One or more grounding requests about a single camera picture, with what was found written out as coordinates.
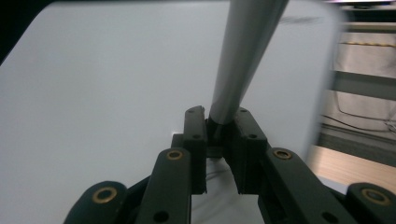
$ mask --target screw hole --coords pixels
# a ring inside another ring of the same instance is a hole
[[[178,157],[178,156],[180,156],[180,153],[178,153],[178,152],[171,152],[171,153],[169,153],[169,157],[170,157],[170,158],[176,158],[176,157]]]
[[[379,202],[384,202],[385,201],[385,197],[380,195],[380,194],[378,194],[378,193],[376,193],[376,192],[369,191],[369,192],[367,192],[367,196],[369,196],[370,198],[372,198],[374,200],[377,200]]]
[[[98,193],[98,199],[106,199],[108,197],[110,197],[111,195],[111,191],[109,189],[106,189],[100,193]]]
[[[331,213],[324,212],[322,213],[322,217],[329,223],[338,223],[338,218]]]
[[[158,212],[154,215],[155,222],[165,222],[169,219],[169,214],[165,211]]]

